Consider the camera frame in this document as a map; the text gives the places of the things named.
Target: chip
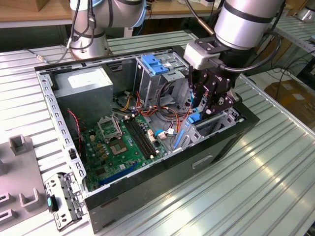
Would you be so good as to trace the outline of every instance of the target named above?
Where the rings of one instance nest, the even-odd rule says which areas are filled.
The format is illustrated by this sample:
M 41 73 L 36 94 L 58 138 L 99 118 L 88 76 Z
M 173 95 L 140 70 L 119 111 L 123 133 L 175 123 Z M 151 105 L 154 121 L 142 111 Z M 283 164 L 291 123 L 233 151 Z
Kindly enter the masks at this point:
M 117 139 L 113 142 L 110 142 L 109 146 L 114 155 L 118 155 L 128 150 L 122 139 Z
M 106 171 L 105 171 L 104 168 L 100 168 L 100 169 L 96 170 L 96 174 L 97 174 L 98 176 L 104 174 L 105 172 L 106 172 Z

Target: gray plastic part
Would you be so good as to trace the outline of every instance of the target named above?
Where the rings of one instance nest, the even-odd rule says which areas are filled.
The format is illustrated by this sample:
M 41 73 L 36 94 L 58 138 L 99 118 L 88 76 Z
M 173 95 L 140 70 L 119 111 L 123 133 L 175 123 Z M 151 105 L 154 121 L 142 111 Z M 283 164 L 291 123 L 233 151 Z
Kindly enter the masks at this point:
M 9 204 L 12 201 L 14 201 L 14 198 L 9 193 L 0 195 L 0 207 Z
M 17 216 L 17 213 L 12 209 L 0 212 L 0 226 L 11 222 L 12 220 L 16 219 Z
M 38 192 L 36 188 L 33 189 L 34 194 L 29 197 L 25 197 L 22 193 L 19 194 L 21 207 L 25 208 L 27 212 L 39 208 L 44 201 L 43 196 Z
M 6 174 L 6 165 L 0 160 L 0 176 Z
M 9 138 L 9 145 L 16 156 L 28 151 L 27 144 L 22 134 Z
M 0 144 L 0 232 L 47 209 L 32 140 L 22 135 Z

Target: red wire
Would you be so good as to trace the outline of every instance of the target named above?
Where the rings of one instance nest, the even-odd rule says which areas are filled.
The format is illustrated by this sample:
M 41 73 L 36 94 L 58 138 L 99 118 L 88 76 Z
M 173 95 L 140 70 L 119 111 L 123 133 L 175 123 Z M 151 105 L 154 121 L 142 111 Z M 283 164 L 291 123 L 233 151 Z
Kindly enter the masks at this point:
M 81 151 L 81 139 L 80 139 L 80 127 L 79 127 L 79 122 L 78 122 L 77 117 L 75 116 L 75 114 L 74 114 L 72 111 L 68 110 L 68 112 L 73 116 L 73 118 L 74 118 L 74 120 L 75 120 L 75 122 L 76 122 L 76 124 L 77 124 L 78 136 L 79 136 L 79 149 L 80 149 L 80 151 Z

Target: motherboard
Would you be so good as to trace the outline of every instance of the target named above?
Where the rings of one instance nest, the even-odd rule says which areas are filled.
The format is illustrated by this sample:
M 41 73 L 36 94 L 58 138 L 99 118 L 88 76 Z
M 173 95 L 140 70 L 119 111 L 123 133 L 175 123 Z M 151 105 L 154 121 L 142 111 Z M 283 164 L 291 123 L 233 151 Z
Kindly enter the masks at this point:
M 110 183 L 167 155 L 144 117 L 108 117 L 82 132 L 89 191 Z

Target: slotted metal surface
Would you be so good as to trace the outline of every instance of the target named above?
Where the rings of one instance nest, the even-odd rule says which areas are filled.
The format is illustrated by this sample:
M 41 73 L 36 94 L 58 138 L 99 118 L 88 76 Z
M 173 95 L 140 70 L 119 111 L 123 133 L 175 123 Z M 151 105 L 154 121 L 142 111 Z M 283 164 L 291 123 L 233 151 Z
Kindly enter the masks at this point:
M 169 45 L 185 46 L 185 32 L 110 41 L 115 54 Z M 50 61 L 62 47 L 36 49 Z M 72 60 L 68 54 L 65 60 Z M 31 136 L 47 180 L 68 171 L 33 67 L 33 55 L 0 54 L 0 142 Z M 236 92 L 259 118 L 225 159 L 170 190 L 97 235 L 303 235 L 315 220 L 315 135 L 273 103 L 246 77 Z M 92 235 L 87 215 L 58 233 L 46 211 L 3 235 Z
M 293 16 L 282 17 L 275 28 L 275 32 L 307 52 L 315 50 L 315 44 L 310 40 L 311 36 L 315 35 L 315 22 L 304 23 Z

